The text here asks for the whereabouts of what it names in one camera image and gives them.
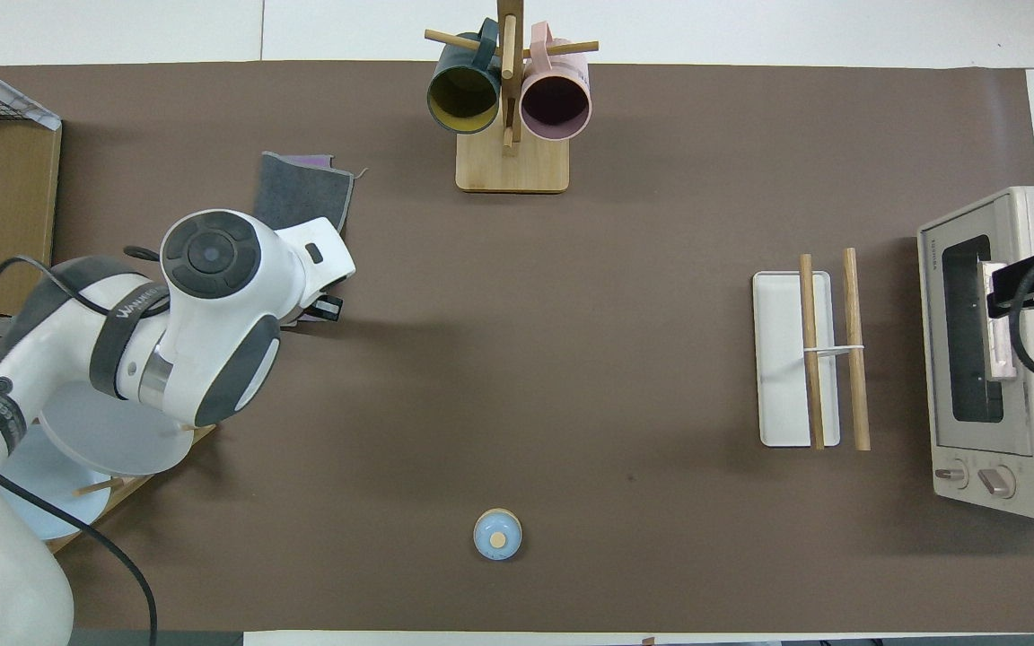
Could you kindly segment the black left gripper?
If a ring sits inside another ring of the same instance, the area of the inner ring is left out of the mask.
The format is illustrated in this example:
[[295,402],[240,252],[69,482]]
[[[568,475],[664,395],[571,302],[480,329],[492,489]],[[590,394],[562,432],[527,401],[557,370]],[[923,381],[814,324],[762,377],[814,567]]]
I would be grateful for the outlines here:
[[327,293],[309,293],[296,297],[290,302],[290,309],[282,317],[282,328],[295,327],[299,322],[324,322],[338,320],[344,302],[340,297]]

